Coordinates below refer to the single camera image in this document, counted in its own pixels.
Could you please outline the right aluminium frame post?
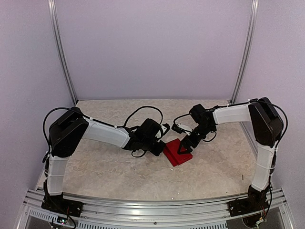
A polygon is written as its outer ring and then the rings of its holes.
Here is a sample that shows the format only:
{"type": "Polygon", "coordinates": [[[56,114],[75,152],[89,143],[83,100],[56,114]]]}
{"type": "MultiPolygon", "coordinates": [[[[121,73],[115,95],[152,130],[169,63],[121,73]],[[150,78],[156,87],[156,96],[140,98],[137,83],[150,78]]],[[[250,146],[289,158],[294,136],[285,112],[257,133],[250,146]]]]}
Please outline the right aluminium frame post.
{"type": "Polygon", "coordinates": [[[252,5],[251,5],[251,11],[250,11],[250,18],[249,18],[249,23],[248,23],[247,33],[246,33],[243,55],[242,55],[241,64],[240,64],[240,67],[238,70],[238,75],[237,75],[237,79],[235,82],[233,94],[232,94],[231,100],[230,100],[230,102],[232,104],[236,103],[239,92],[241,90],[242,82],[243,82],[244,75],[245,75],[245,70],[247,67],[247,62],[248,62],[250,51],[251,51],[254,31],[255,31],[255,25],[256,25],[258,8],[259,8],[259,0],[252,0],[251,3],[252,3],[252,5]]]}

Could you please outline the red paper box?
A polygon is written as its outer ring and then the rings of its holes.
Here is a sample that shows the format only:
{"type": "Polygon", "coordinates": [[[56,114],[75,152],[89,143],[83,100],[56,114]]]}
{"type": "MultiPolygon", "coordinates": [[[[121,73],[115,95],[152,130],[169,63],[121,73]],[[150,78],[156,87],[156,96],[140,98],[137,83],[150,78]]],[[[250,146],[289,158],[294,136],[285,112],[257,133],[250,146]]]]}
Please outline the red paper box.
{"type": "Polygon", "coordinates": [[[163,153],[173,167],[179,166],[193,158],[193,155],[181,146],[181,141],[178,138],[166,143],[163,153]]]}

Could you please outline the left aluminium frame post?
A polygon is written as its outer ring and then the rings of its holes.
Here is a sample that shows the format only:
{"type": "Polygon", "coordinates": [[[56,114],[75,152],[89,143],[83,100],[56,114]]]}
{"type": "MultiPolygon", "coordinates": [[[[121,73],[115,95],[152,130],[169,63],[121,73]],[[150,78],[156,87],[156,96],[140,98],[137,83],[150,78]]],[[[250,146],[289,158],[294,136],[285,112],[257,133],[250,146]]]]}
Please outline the left aluminium frame post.
{"type": "Polygon", "coordinates": [[[63,76],[65,79],[65,82],[68,87],[68,92],[71,98],[71,101],[74,105],[77,104],[78,98],[75,92],[75,88],[72,82],[72,78],[69,72],[69,68],[67,65],[67,60],[66,56],[64,53],[64,48],[61,40],[61,33],[60,33],[60,27],[59,27],[59,20],[57,17],[57,11],[56,11],[56,2],[55,0],[48,0],[48,8],[49,8],[49,13],[50,13],[50,18],[51,18],[51,26],[53,30],[53,35],[55,39],[55,44],[57,48],[57,53],[60,61],[60,65],[63,71],[63,76]]]}

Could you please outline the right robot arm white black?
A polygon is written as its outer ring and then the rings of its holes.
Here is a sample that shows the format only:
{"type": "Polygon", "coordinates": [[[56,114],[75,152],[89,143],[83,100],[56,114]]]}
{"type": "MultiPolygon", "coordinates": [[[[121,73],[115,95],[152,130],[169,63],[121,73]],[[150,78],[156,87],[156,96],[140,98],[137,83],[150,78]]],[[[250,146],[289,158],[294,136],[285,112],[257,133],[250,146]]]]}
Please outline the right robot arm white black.
{"type": "Polygon", "coordinates": [[[251,99],[240,104],[216,105],[208,109],[198,104],[193,106],[188,113],[197,126],[191,129],[173,123],[172,130],[186,134],[180,146],[190,153],[200,141],[206,139],[209,133],[217,131],[217,125],[250,122],[257,145],[257,162],[251,187],[262,192],[269,185],[269,177],[275,167],[275,153],[285,132],[283,120],[277,112],[278,109],[267,97],[251,99]]]}

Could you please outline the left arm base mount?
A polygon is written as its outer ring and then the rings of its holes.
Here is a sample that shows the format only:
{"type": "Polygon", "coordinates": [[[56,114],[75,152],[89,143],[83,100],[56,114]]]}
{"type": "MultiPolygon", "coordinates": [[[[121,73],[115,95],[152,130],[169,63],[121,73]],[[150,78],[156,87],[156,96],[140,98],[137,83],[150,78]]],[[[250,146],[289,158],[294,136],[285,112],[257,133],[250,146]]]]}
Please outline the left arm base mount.
{"type": "Polygon", "coordinates": [[[51,212],[79,218],[82,212],[83,203],[68,199],[62,199],[60,201],[43,200],[41,207],[51,212]]]}

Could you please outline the small green circuit board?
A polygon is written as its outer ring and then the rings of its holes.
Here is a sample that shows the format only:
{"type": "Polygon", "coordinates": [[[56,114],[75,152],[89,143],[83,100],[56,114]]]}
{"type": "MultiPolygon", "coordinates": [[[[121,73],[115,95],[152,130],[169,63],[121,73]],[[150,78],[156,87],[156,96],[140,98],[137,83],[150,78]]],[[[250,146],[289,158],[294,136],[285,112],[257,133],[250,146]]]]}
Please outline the small green circuit board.
{"type": "Polygon", "coordinates": [[[65,217],[58,216],[57,219],[56,219],[57,224],[66,225],[67,222],[68,222],[68,219],[65,218],[65,217]]]}

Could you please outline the aluminium frame post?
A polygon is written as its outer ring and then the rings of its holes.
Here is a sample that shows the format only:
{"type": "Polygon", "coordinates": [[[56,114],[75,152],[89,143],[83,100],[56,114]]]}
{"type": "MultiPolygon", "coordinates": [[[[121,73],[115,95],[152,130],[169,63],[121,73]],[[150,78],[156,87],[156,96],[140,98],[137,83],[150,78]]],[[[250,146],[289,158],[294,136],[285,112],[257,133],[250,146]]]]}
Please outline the aluminium frame post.
{"type": "Polygon", "coordinates": [[[232,94],[231,100],[230,100],[230,102],[232,104],[236,103],[239,92],[241,90],[242,82],[243,82],[244,75],[245,75],[245,70],[247,67],[247,62],[248,62],[250,51],[251,51],[254,31],[255,31],[255,25],[256,25],[258,8],[259,8],[259,0],[252,0],[251,3],[252,3],[252,5],[251,5],[251,11],[250,11],[250,18],[249,18],[249,23],[248,23],[247,33],[246,33],[243,55],[242,55],[241,64],[240,64],[240,67],[238,70],[238,75],[237,75],[237,79],[235,82],[233,94],[232,94]]]}
{"type": "Polygon", "coordinates": [[[60,33],[60,27],[59,27],[59,20],[57,17],[57,11],[56,11],[56,2],[55,0],[48,0],[48,8],[49,8],[49,13],[50,13],[50,18],[51,18],[51,26],[53,30],[53,35],[55,39],[55,44],[57,48],[57,53],[60,61],[60,65],[63,71],[63,76],[65,79],[65,82],[68,87],[68,92],[71,98],[71,101],[74,105],[77,104],[78,98],[75,92],[75,88],[72,82],[72,78],[69,72],[69,68],[67,65],[67,60],[66,56],[64,53],[64,48],[61,40],[61,33],[60,33]]]}

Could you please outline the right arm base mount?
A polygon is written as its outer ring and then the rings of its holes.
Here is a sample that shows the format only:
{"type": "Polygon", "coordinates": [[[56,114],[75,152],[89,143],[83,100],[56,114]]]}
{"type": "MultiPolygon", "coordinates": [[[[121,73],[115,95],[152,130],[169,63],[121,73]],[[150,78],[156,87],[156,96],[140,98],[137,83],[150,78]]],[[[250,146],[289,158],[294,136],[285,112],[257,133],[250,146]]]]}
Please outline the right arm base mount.
{"type": "Polygon", "coordinates": [[[266,200],[256,203],[250,198],[237,198],[235,200],[229,201],[227,205],[231,217],[249,214],[263,209],[266,210],[269,207],[269,203],[266,200]]]}

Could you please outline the front aluminium rail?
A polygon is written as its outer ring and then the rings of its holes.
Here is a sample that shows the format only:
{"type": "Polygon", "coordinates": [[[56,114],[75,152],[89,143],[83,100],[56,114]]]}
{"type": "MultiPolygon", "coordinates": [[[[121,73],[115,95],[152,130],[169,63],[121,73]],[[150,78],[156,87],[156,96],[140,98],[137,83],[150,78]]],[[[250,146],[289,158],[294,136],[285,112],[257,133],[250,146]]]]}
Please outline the front aluminium rail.
{"type": "MultiPolygon", "coordinates": [[[[288,203],[281,189],[273,190],[273,200],[266,221],[259,229],[296,229],[288,203]]],[[[57,214],[41,208],[44,192],[28,190],[14,229],[30,228],[34,218],[41,220],[38,228],[73,228],[59,225],[57,214]]],[[[228,202],[246,194],[219,198],[168,201],[136,201],[94,198],[65,193],[66,199],[83,203],[80,217],[73,217],[77,229],[249,229],[243,222],[249,216],[231,217],[228,202]]]]}

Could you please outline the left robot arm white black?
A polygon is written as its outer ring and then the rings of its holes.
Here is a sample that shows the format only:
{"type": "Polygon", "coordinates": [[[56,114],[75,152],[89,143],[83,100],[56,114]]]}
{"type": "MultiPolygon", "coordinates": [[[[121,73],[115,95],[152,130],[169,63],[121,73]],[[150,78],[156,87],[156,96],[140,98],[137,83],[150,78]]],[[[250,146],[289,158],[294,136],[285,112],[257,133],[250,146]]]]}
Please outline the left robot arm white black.
{"type": "Polygon", "coordinates": [[[132,153],[141,150],[155,156],[159,156],[165,148],[161,139],[170,126],[163,122],[147,118],[138,126],[117,126],[89,117],[76,106],[64,107],[63,110],[65,113],[48,130],[43,130],[48,144],[48,151],[42,160],[46,176],[44,190],[49,195],[49,206],[56,212],[62,212],[67,207],[66,200],[60,197],[65,169],[81,140],[110,144],[132,153]]]}

